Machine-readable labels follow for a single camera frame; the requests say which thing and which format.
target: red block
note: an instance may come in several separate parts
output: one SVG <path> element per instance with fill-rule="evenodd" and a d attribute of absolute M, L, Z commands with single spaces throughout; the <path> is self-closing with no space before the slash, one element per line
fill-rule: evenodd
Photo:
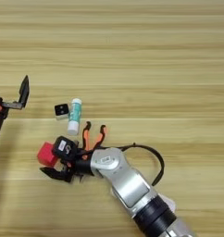
<path fill-rule="evenodd" d="M 46 167 L 53 168 L 57 162 L 57 157 L 52 153 L 53 145 L 50 143 L 44 143 L 43 147 L 39 151 L 37 157 L 41 164 Z"/>

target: black cable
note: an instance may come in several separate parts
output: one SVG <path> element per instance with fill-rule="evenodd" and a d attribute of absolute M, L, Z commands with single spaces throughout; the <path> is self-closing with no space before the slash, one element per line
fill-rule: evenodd
<path fill-rule="evenodd" d="M 159 160 L 160 166 L 161 166 L 161 169 L 160 169 L 159 173 L 157 174 L 157 176 L 155 177 L 155 179 L 152 182 L 152 186 L 156 186 L 161 181 L 161 179 L 164 175 L 165 161 L 164 161 L 163 157 L 153 147 L 133 143 L 131 145 L 124 145 L 124 146 L 120 146 L 120 147 L 117 147 L 117 148 L 120 149 L 122 152 L 125 152 L 130 148 L 142 148 L 142 149 L 145 149 L 145 150 L 151 152 Z"/>

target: glue stick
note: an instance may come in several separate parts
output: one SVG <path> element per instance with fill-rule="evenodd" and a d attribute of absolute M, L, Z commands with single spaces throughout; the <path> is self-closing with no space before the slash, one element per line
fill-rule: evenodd
<path fill-rule="evenodd" d="M 69 114 L 68 134 L 76 136 L 79 133 L 81 119 L 81 99 L 73 99 Z"/>

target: black bracket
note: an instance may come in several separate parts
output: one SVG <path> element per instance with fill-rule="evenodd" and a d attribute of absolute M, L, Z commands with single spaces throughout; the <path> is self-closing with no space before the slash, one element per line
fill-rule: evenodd
<path fill-rule="evenodd" d="M 29 78 L 26 76 L 19 89 L 19 100 L 17 102 L 8 103 L 3 102 L 3 98 L 0 97 L 0 130 L 2 128 L 4 119 L 8 116 L 9 108 L 22 109 L 27 105 L 28 97 L 30 94 Z"/>

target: wood grain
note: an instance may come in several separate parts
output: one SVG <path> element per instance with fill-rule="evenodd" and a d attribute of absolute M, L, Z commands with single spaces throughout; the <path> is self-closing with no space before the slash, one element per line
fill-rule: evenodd
<path fill-rule="evenodd" d="M 201 237 L 224 237 L 224 0 L 0 0 L 0 95 L 31 97 L 0 135 L 0 236 L 143 236 L 103 180 L 51 181 L 36 154 L 67 136 L 55 104 L 79 97 L 81 128 L 166 159 L 157 190 Z M 150 181 L 157 162 L 127 152 Z"/>

